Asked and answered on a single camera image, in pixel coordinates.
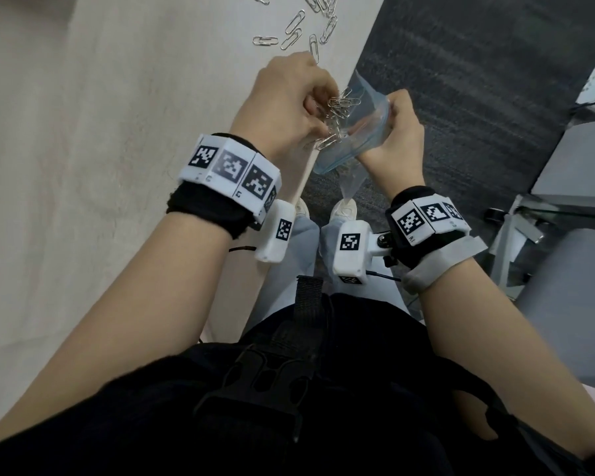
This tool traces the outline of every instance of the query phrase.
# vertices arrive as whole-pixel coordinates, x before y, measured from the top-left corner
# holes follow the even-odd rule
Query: gray carpet
[[[529,190],[594,66],[595,0],[385,0],[357,68],[382,93],[410,90],[427,183],[489,243],[484,210]],[[303,197],[324,224],[335,175],[312,175]],[[367,183],[355,198],[384,229],[379,191]]]

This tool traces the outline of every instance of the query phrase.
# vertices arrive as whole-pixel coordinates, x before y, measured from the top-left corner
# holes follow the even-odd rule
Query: bunch of paper clips
[[[348,130],[341,128],[342,120],[350,117],[352,107],[362,103],[360,98],[348,97],[351,93],[352,90],[347,87],[339,94],[339,97],[333,97],[329,100],[328,110],[319,107],[320,110],[326,113],[324,121],[329,128],[330,135],[326,138],[320,138],[315,142],[316,150],[323,150],[326,147],[330,147],[348,135]]]
[[[271,0],[255,0],[263,5],[269,5]],[[321,34],[319,38],[319,44],[324,45],[326,44],[335,27],[337,26],[337,16],[335,15],[335,8],[337,7],[337,0],[305,0],[306,3],[311,7],[314,13],[322,13],[327,19],[328,23],[324,29],[324,32]],[[284,33],[287,38],[280,43],[278,37],[267,37],[262,35],[257,35],[253,38],[253,44],[256,46],[261,47],[270,47],[273,45],[280,44],[281,50],[286,50],[291,47],[297,40],[302,36],[302,29],[299,28],[299,24],[302,23],[302,20],[306,17],[306,13],[304,10],[300,10],[297,12],[297,15],[293,17],[293,19],[287,25]],[[308,38],[308,47],[311,55],[315,58],[317,63],[320,63],[320,53],[318,49],[318,39],[315,33],[312,33]]]

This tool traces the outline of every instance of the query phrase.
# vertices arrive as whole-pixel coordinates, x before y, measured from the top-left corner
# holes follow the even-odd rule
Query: shoe
[[[301,197],[296,204],[296,218],[300,215],[311,218],[311,215],[308,213],[308,207],[306,207],[306,202]]]
[[[342,218],[346,220],[357,220],[357,203],[354,199],[344,200],[341,199],[333,210],[331,211],[331,218]]]

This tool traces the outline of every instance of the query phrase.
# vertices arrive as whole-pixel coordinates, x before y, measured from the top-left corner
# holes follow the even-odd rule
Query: strap buckle
[[[314,374],[315,365],[311,362],[262,352],[252,344],[238,356],[222,387],[203,396],[194,408],[194,416],[246,415],[247,419],[253,417],[250,420],[272,426],[297,442],[302,429],[298,408]]]

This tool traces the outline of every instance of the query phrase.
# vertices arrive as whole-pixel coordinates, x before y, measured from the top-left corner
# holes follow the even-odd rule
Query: light blue jeans
[[[298,275],[313,275],[318,248],[333,281],[334,293],[388,302],[408,312],[393,280],[369,276],[370,283],[366,286],[359,286],[344,284],[338,276],[333,274],[333,257],[335,256],[337,237],[345,221],[344,218],[334,218],[320,231],[317,224],[308,217],[298,216],[296,218],[284,260],[279,264],[272,265],[267,273],[244,332],[271,314],[295,303]],[[374,257],[368,270],[392,276],[392,271],[383,263],[383,257]]]

